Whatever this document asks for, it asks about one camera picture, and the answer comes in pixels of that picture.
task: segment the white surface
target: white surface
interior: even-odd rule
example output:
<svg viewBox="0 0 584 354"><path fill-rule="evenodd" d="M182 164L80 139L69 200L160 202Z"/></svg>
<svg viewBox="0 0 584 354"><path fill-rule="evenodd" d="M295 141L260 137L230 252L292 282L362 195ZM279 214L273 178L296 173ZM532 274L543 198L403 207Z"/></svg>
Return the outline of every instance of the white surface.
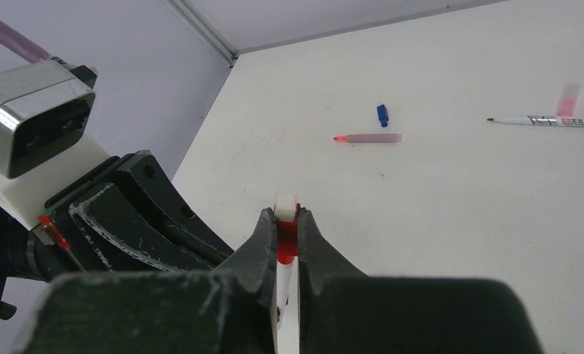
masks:
<svg viewBox="0 0 584 354"><path fill-rule="evenodd" d="M184 0L240 53L500 0Z"/></svg>
<svg viewBox="0 0 584 354"><path fill-rule="evenodd" d="M234 248L274 192L294 192L361 270L503 280L547 353L584 353L584 130L485 120L554 114L573 82L584 116L584 0L505 1L243 55L174 184ZM403 141L332 140L379 132ZM298 352L293 309L282 354Z"/></svg>
<svg viewBox="0 0 584 354"><path fill-rule="evenodd" d="M0 0L0 19L52 54L96 67L88 133L111 154L152 150L169 176L227 76L219 54L162 0ZM24 64L0 46L0 71ZM0 321L0 354L45 287L7 281L5 301L18 312Z"/></svg>

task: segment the purple cable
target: purple cable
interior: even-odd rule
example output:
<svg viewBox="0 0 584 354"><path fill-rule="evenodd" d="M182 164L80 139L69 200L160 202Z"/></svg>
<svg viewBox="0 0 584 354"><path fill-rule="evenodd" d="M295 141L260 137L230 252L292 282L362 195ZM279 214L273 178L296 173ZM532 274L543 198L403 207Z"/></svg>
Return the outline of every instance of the purple cable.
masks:
<svg viewBox="0 0 584 354"><path fill-rule="evenodd" d="M30 63L53 58L46 50L1 21L0 44Z"/></svg>

